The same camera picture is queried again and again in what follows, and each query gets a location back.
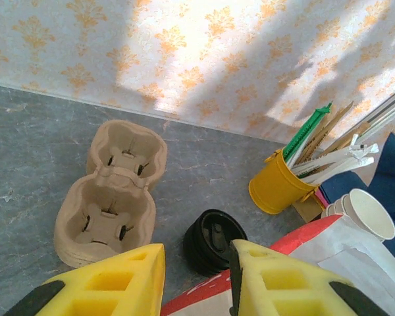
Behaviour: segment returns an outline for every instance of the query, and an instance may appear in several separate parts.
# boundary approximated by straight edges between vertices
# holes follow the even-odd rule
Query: yellow pail
[[[249,183],[255,204],[268,214],[278,214],[298,199],[307,199],[317,186],[301,181],[287,167],[279,149],[265,160],[266,166]]]

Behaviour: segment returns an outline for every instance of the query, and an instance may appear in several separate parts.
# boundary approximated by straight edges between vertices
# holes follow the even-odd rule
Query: yellow bucket
[[[317,186],[301,181],[287,167],[283,149],[265,160],[266,166],[249,183],[249,193],[255,204],[268,214],[278,214],[298,199],[306,200]]]

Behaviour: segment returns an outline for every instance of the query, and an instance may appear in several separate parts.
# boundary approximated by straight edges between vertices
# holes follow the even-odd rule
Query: red and white bag
[[[351,280],[389,315],[395,315],[395,258],[348,216],[308,223],[271,246]],[[230,271],[207,279],[165,304],[161,316],[230,316]]]

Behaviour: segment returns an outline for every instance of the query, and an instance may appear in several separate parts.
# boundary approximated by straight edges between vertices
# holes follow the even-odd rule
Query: gray marble floor
[[[204,279],[181,252],[183,234],[204,210],[225,210],[266,246],[303,224],[293,209],[263,213],[248,194],[249,180],[280,144],[0,87],[0,315],[70,269],[54,252],[55,217],[109,119],[151,128],[169,147],[167,171],[152,192],[153,241],[164,243],[167,258],[164,302]]]

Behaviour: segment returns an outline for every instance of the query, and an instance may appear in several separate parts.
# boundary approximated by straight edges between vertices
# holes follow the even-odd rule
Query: green straw
[[[316,109],[315,112],[310,116],[310,118],[303,124],[303,126],[298,130],[297,134],[291,139],[291,142],[284,148],[283,157],[285,162],[293,156],[293,154],[297,151],[299,146],[304,142],[304,140],[310,135],[311,131],[316,128],[316,126],[320,123],[322,118],[329,113],[330,106],[332,102],[330,102],[326,107],[322,107],[320,109]]]

